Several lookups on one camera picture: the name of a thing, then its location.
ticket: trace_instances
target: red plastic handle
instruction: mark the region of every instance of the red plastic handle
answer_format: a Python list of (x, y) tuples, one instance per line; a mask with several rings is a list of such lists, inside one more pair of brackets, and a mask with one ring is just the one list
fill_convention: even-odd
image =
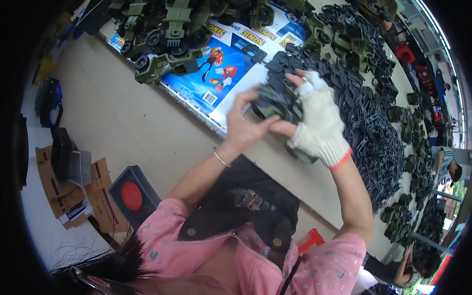
[(303, 243), (300, 247), (298, 247), (298, 255), (308, 250), (308, 248), (310, 248), (314, 244), (319, 246), (325, 243), (325, 240), (315, 228), (310, 230), (308, 234), (310, 235), (310, 239), (307, 242)]

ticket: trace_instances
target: pink jacket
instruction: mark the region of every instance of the pink jacket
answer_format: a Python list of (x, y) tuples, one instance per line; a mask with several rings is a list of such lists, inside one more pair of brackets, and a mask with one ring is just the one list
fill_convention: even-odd
[[(292, 240), (283, 269), (269, 261), (268, 248), (251, 223), (235, 230), (196, 242), (177, 241), (187, 218), (185, 206), (174, 199), (163, 200), (138, 229), (144, 242), (145, 267), (160, 270), (162, 277), (194, 272), (230, 236), (239, 240), (236, 264), (243, 295), (278, 294), (289, 270), (297, 261), (298, 248)], [(364, 241), (343, 234), (304, 253), (286, 294), (350, 294), (366, 253)]]

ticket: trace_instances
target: silver bangle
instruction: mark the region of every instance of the silver bangle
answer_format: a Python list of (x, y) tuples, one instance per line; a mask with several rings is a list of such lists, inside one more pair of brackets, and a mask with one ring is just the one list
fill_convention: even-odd
[(219, 160), (221, 163), (223, 163), (223, 165), (225, 165), (225, 166), (228, 167), (228, 168), (231, 167), (231, 165), (228, 165), (227, 163), (225, 163), (225, 162), (223, 161), (222, 158), (219, 157), (219, 155), (216, 153), (216, 147), (213, 147), (213, 153), (214, 153), (215, 156), (218, 158), (218, 160)]

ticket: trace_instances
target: black plastic bin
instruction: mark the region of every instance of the black plastic bin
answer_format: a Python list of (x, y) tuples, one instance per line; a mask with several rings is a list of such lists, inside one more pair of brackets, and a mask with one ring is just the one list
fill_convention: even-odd
[(52, 140), (51, 166), (58, 181), (67, 180), (72, 141), (65, 128), (56, 128)]
[[(128, 181), (134, 182), (134, 184), (136, 184), (141, 191), (143, 202), (138, 210), (129, 209), (125, 205), (121, 196), (121, 189)], [(123, 216), (125, 216), (134, 230), (137, 230), (139, 226), (149, 217), (149, 215), (151, 215), (156, 210), (161, 201), (137, 165), (128, 166), (110, 185), (108, 192), (115, 201)]]

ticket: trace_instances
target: sonic poster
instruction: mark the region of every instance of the sonic poster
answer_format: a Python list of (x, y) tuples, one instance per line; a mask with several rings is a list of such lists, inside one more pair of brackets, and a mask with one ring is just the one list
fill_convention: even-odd
[(197, 59), (198, 71), (166, 75), (163, 82), (202, 112), (210, 114), (253, 66), (245, 54), (211, 38)]
[[(185, 76), (167, 74), (161, 85), (226, 133), (226, 114), (236, 95), (265, 81), (267, 68), (264, 63), (277, 52), (284, 51), (288, 43), (303, 44), (305, 31), (300, 21), (283, 7), (273, 3), (271, 6), (275, 12), (274, 24), (258, 30), (240, 23), (226, 26), (210, 21), (209, 29), (213, 36), (202, 48), (203, 56), (197, 60), (197, 72)], [(108, 43), (119, 51), (123, 41), (115, 34)], [(255, 52), (242, 51), (248, 44), (267, 53), (263, 63), (251, 61)]]

